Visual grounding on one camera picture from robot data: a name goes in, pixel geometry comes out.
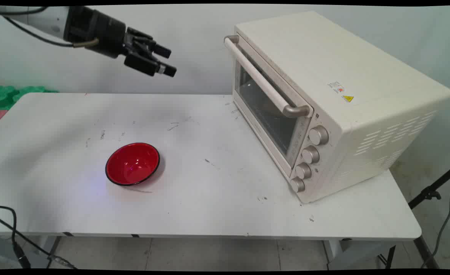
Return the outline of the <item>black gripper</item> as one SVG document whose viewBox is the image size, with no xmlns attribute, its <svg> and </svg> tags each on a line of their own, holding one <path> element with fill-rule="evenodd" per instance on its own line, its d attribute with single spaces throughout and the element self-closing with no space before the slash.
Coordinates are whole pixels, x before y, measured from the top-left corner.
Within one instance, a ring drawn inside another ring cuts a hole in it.
<svg viewBox="0 0 450 275">
<path fill-rule="evenodd" d="M 125 35 L 126 52 L 123 46 Z M 174 77 L 177 72 L 176 67 L 153 56 L 157 54 L 169 58 L 172 51 L 158 44 L 152 36 L 131 27 L 126 29 L 122 21 L 87 6 L 70 6 L 64 40 L 77 44 L 95 39 L 98 39 L 98 43 L 88 47 L 89 50 L 110 58 L 117 58 L 125 52 L 124 65 L 148 76 L 163 74 Z"/>
</svg>

